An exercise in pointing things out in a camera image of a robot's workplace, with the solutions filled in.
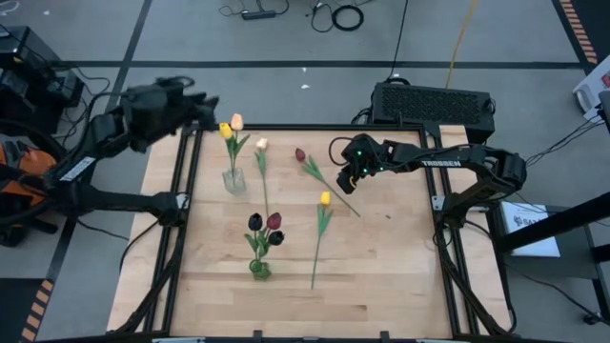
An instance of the yellow cable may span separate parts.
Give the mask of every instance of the yellow cable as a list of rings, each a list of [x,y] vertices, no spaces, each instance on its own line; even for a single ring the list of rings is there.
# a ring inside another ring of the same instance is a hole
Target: yellow cable
[[[456,63],[456,56],[458,56],[459,45],[461,44],[461,39],[464,37],[464,33],[466,32],[466,28],[468,27],[468,23],[470,22],[470,18],[475,13],[475,8],[477,7],[478,0],[472,0],[470,2],[470,8],[468,9],[468,15],[466,15],[466,20],[464,21],[464,25],[461,27],[461,32],[459,33],[459,38],[457,39],[456,48],[454,49],[454,55],[451,57],[451,64],[449,65],[449,75],[447,75],[447,83],[445,84],[445,89],[449,88],[449,82],[451,81],[451,74],[454,71],[454,63]]]

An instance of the gray floor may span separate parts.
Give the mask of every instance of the gray floor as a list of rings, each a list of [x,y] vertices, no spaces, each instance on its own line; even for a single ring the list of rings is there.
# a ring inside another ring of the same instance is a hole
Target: gray floor
[[[354,32],[314,32],[307,1],[289,0],[290,10],[272,20],[244,22],[223,17],[223,5],[236,0],[153,0],[135,50],[135,60],[391,60],[402,9],[400,1],[365,5],[364,25]],[[22,1],[2,17],[3,25],[30,25],[66,60],[120,61],[125,55],[143,0]],[[249,8],[254,1],[245,0]],[[266,0],[281,9],[283,1]],[[399,60],[448,61],[458,38],[468,0],[411,0]],[[328,25],[320,14],[316,24]],[[578,61],[548,0],[482,0],[462,42],[459,61]],[[112,81],[118,69],[84,69],[88,76]],[[131,69],[125,87],[150,83],[157,76],[194,78],[194,91],[218,94],[218,118],[239,111],[256,123],[347,123],[368,99],[387,69]],[[396,70],[413,84],[442,87],[447,70]],[[452,87],[489,91],[498,103],[497,131],[489,144],[524,156],[543,150],[583,123],[571,89],[584,76],[576,70],[455,70]],[[100,91],[102,82],[88,82]],[[100,102],[98,111],[105,104]],[[538,203],[571,206],[610,189],[606,166],[608,132],[594,129],[565,149],[547,156],[528,171],[521,192]],[[126,151],[98,164],[93,184],[104,190],[138,192],[147,155]],[[128,234],[127,214],[92,213],[83,221]],[[610,241],[607,228],[594,226],[598,245]],[[1,277],[44,277],[59,234],[32,234],[17,249],[0,248]],[[112,306],[118,260],[125,242],[77,227],[66,254],[38,339],[100,334]],[[610,269],[605,267],[606,274]],[[588,282],[551,281],[592,309],[595,296]],[[580,310],[557,293],[509,274],[518,314],[517,332],[525,337],[600,342],[610,330],[581,323]]]

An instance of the glass vase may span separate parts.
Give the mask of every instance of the glass vase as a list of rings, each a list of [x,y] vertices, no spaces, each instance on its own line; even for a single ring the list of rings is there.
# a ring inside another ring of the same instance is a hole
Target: glass vase
[[[254,259],[250,262],[250,272],[256,281],[267,281],[271,276],[269,263]]]
[[[244,171],[241,168],[228,169],[222,172],[222,179],[225,181],[227,192],[233,195],[240,195],[246,191],[246,180],[244,179]]]

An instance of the wooden table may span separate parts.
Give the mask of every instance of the wooden table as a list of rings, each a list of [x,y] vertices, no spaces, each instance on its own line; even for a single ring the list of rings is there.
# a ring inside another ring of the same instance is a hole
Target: wooden table
[[[445,147],[466,142],[463,127],[443,127],[441,132]],[[325,188],[301,170],[294,151],[299,147],[314,156],[326,180],[334,185],[339,167],[329,159],[329,143],[334,137],[359,132],[249,133],[252,137],[237,159],[248,186],[240,196],[224,189],[221,173],[229,167],[224,142],[217,133],[204,135],[171,334],[252,336],[254,330],[262,330],[265,336],[360,338],[379,337],[380,331],[389,331],[393,338],[451,337],[441,268],[432,242],[434,228],[424,170],[385,172],[361,180],[357,190],[345,196],[361,217],[333,198],[335,215],[322,237],[315,289],[311,291],[316,204]],[[416,132],[368,133],[379,142],[391,139],[419,146]],[[266,258],[274,273],[267,282],[253,280],[248,265],[254,254],[244,238],[249,232],[249,216],[265,212],[262,180],[254,158],[254,143],[260,137],[269,139],[270,212],[282,214],[281,230],[286,233],[284,243],[273,247]],[[152,147],[143,193],[170,188],[178,141],[178,136],[168,137]],[[340,158],[345,144],[336,142],[335,159]],[[454,192],[476,181],[471,171],[450,170],[449,174]],[[487,227],[483,214],[472,213],[468,219]],[[152,221],[148,214],[137,215],[132,238]],[[160,229],[150,232],[125,259],[109,330],[120,326],[148,291],[160,233]],[[468,227],[462,229],[461,236],[473,291],[501,326],[510,327],[491,242]],[[165,300],[162,294],[156,328],[160,327]],[[457,292],[457,302],[461,301]],[[459,317],[460,323],[466,323],[463,313]],[[466,325],[461,329],[467,332]]]

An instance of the white label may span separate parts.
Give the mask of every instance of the white label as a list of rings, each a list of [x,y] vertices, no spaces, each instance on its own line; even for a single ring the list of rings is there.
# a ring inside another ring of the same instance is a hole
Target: white label
[[[95,158],[88,156],[84,157],[76,164],[76,166],[74,166],[70,171],[66,172],[64,176],[59,179],[59,181],[72,181],[93,162],[95,162]]]
[[[459,161],[421,161],[426,167],[461,167]]]

